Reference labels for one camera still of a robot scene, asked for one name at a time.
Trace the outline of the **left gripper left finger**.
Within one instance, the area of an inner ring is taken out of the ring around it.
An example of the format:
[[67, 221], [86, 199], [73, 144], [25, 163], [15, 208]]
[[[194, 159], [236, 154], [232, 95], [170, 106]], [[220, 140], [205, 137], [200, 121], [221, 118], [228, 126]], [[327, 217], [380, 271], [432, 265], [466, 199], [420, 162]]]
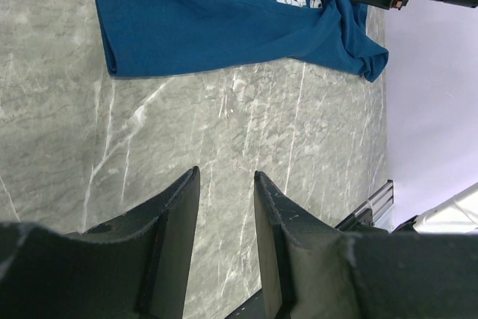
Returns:
[[181, 318], [200, 171], [86, 232], [1, 225], [3, 318]]

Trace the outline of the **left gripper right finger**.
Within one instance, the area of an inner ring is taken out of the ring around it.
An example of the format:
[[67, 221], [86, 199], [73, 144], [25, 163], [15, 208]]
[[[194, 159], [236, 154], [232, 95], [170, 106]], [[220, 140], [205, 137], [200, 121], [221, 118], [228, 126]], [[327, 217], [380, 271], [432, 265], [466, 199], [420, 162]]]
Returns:
[[254, 175], [267, 318], [475, 318], [476, 235], [342, 232]]

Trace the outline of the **blue printed t-shirt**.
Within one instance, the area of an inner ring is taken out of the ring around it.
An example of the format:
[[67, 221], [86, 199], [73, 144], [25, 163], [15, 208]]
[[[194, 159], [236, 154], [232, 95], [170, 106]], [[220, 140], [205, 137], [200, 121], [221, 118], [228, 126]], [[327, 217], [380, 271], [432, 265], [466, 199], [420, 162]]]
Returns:
[[292, 58], [375, 81], [388, 50], [351, 0], [95, 0], [108, 73], [146, 78]]

